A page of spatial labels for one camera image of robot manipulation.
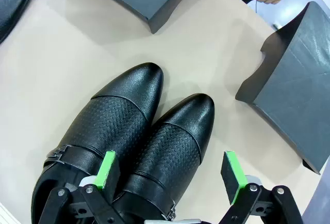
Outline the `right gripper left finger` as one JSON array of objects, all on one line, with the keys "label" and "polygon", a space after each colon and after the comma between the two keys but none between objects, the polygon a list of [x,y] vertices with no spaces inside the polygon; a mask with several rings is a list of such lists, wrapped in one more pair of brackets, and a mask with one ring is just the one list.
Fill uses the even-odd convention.
[{"label": "right gripper left finger", "polygon": [[96,175],[54,162],[39,177],[33,192],[34,223],[121,223],[112,205],[120,177],[114,151],[106,152]]}]

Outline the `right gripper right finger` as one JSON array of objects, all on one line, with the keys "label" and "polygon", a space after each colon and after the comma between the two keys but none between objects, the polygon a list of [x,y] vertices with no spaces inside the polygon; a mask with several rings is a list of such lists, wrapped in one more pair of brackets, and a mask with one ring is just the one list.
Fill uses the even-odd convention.
[{"label": "right gripper right finger", "polygon": [[256,177],[248,177],[234,151],[225,151],[221,176],[230,208],[220,223],[246,223],[259,216],[263,223],[303,223],[291,190],[284,185],[268,190]]}]

